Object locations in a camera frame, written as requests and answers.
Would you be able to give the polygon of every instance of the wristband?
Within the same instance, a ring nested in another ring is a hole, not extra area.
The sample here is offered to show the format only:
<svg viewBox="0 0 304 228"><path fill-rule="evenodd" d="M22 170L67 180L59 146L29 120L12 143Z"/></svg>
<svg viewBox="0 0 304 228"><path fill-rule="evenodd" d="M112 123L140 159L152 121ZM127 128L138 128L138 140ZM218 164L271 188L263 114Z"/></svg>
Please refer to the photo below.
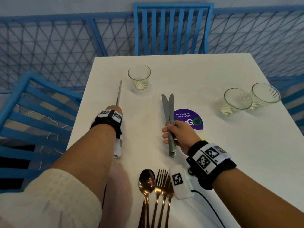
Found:
<svg viewBox="0 0 304 228"><path fill-rule="evenodd" d="M212 183L219 174L234 169L237 165L231 161L231 155L221 147L207 141L195 143L188 151L186 159L191 166L190 172L195 175L201 187L212 189Z"/></svg>
<svg viewBox="0 0 304 228"><path fill-rule="evenodd" d="M112 126L116 132L116 138L120 139L121 132L121 125L122 125L123 116L115 111L115 110L104 110L101 111L100 114L94 119L91 124L91 128L99 124L108 124Z"/></svg>

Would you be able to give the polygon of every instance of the fork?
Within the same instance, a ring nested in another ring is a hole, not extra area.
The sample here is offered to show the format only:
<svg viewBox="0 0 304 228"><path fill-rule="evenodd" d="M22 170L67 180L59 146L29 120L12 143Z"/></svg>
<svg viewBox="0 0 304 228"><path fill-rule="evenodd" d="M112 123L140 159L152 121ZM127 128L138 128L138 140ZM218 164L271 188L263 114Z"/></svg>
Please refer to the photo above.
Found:
<svg viewBox="0 0 304 228"><path fill-rule="evenodd" d="M163 206L161 207L162 208L162 210L161 210L161 216L159 218L157 228L161 228L161 224L162 224L161 221L162 221L162 218L163 218L163 212L164 212L165 202L166 202L166 198L167 198L167 189L169 188L170 181L171 181L170 180L170 175L169 175L169 177L167 179L165 178L163 180L163 184L162 184L162 188L161 188L162 189L161 192L162 192L162 195L163 195Z"/></svg>
<svg viewBox="0 0 304 228"><path fill-rule="evenodd" d="M171 182L171 179L170 179L169 188L167 189L168 210L167 210L167 218L166 218L166 225L165 225L165 228L168 228L171 199L173 198L174 195L175 195L175 193L174 193L173 185L172 185L172 182Z"/></svg>
<svg viewBox="0 0 304 228"><path fill-rule="evenodd" d="M167 174L168 174L168 172L166 172L163 169L159 169L158 170L158 174L157 174L156 182L155 182L155 188L154 188L154 191L156 193L156 202L155 202L155 207L154 207L154 213L153 213L153 219L152 219L151 228L154 228L155 217L156 217L156 210L157 210L157 205L158 205L158 198L159 198L159 195L161 195L161 192L162 192L161 186L163 184L163 181L165 181L165 179L167 177Z"/></svg>

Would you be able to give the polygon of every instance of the clear glass cup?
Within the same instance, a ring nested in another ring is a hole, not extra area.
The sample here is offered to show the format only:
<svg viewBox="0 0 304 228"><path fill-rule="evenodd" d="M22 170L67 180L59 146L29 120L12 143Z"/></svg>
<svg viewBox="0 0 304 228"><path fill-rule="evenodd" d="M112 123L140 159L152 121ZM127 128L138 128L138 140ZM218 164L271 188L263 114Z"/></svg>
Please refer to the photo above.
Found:
<svg viewBox="0 0 304 228"><path fill-rule="evenodd" d="M231 116L241 110L249 109L252 105L250 95L239 88L231 88L224 93L224 101L220 111L225 116Z"/></svg>
<svg viewBox="0 0 304 228"><path fill-rule="evenodd" d="M266 83L256 83L252 86L249 93L252 98L252 106L250 110L256 110L260 107L277 103L281 100L279 91Z"/></svg>
<svg viewBox="0 0 304 228"><path fill-rule="evenodd" d="M133 80L134 87L137 90L147 88L150 74L150 68L145 65L134 65L128 70L128 75Z"/></svg>

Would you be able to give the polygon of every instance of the blue chair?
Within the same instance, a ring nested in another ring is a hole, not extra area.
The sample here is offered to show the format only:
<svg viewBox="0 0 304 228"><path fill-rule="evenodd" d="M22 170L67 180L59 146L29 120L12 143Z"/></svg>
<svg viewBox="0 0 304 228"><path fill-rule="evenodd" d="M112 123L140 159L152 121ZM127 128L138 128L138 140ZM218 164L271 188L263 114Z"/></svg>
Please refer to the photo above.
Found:
<svg viewBox="0 0 304 228"><path fill-rule="evenodd" d="M204 33L198 53L208 53L208 35L210 31L213 3L168 3L168 4L133 4L134 12L134 32L135 32L135 55L140 55L142 49L139 48L139 27L142 29L143 55L162 55L162 54L190 54L196 52L196 44L201 29L204 13L206 14ZM189 41L192 39L191 48L188 48Z"/></svg>
<svg viewBox="0 0 304 228"><path fill-rule="evenodd" d="M62 122L63 124L69 126L74 125L73 120L41 106L37 101L22 97L23 93L29 93L34 97L39 98L42 101L47 102L74 117L77 116L77 111L68 107L66 104L61 103L60 101L52 98L51 96L45 94L44 92L40 91L41 89L34 88L32 85L33 83L42 86L44 90L52 91L64 95L68 97L70 100L72 100L78 106L80 105L82 99L81 94L60 88L57 85L48 82L47 80L45 80L44 78L42 78L41 76L35 73L27 72L21 78L20 82L17 84L16 88L14 89L14 91L10 96L10 99L8 100L8 102L6 103L6 105L4 106L3 110L0 113L0 136L8 139L17 139L19 141L25 142L26 144L34 144L37 146L47 146L55 149L66 150L67 142L63 143L60 141L54 141L54 140L52 141L50 139L44 138L43 136L29 134L26 132L14 130L4 126L6 120L10 119L50 133L63 136L66 138L66 141L68 141L71 134L70 131L53 126L49 123L42 122L40 120L34 119L32 117L28 117L24 114L14 111L14 107L16 106L16 104L18 104L21 107L25 107L34 112L40 113L41 115L49 117L58 122ZM60 157L60 155L29 152L20 149L0 146L0 157L53 163L56 159ZM40 169L30 170L30 169L16 169L16 168L0 168L0 178L31 179L39 176L42 173L42 171L43 170ZM22 191L22 190L0 190L0 193L16 192L16 191Z"/></svg>

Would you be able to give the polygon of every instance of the glass rim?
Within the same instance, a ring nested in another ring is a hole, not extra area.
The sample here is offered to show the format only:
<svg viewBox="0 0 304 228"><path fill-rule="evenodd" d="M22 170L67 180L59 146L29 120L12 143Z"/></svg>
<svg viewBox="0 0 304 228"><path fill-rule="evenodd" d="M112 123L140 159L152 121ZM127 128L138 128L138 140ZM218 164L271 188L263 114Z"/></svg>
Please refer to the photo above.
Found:
<svg viewBox="0 0 304 228"><path fill-rule="evenodd" d="M276 90L276 92L279 94L279 100L278 100L278 101L270 102L270 101L265 101L265 100L263 100L263 99L260 99L260 98L254 93L254 91L253 91L254 86L257 85L257 84L265 84L265 85L268 85L268 86L274 88L274 89ZM252 86L252 88L251 88L251 91L252 91L253 95L254 95L256 98L260 99L260 100L263 101L263 102L267 102L267 103L277 103L277 102L279 102L279 101L281 100L281 94L280 94L280 92L279 92L275 87L273 87L272 85L269 85L269 84L264 83L264 82L258 82L258 83L256 83L256 84L254 84L254 85Z"/></svg>
<svg viewBox="0 0 304 228"><path fill-rule="evenodd" d="M233 104L229 103L229 102L227 101L227 99L226 99L226 92L227 92L228 90L232 90L232 89L238 89L238 90L241 90L241 91L243 91L244 93L246 93L246 94L249 96L249 98L251 99L251 104L250 104L250 106L249 106L249 107L246 107L246 108L238 108L238 107L235 107ZM228 90L226 90L225 93L224 93L224 99L225 99L225 102L226 102L228 105L232 106L233 108L239 109L239 110L249 109L249 108L252 106L252 103L253 103L252 98L250 97L249 93L247 93L245 90L242 90L242 89L240 89L240 88L230 88L230 89L228 89Z"/></svg>
<svg viewBox="0 0 304 228"><path fill-rule="evenodd" d="M149 68L149 66L146 66L146 67L150 70L150 73L149 73L149 75L148 75L146 78L144 78L144 79L134 79L134 78L132 78L132 77L130 76L130 74L129 74L130 69L131 69L132 67L138 66L138 65L146 66L146 65L144 65L144 64L137 64L137 65L131 66L131 67L128 69L128 76L129 76L129 78L131 78L132 80L135 80L135 81L142 81L142 80L146 80L147 78L149 78L150 75L151 75L151 69Z"/></svg>

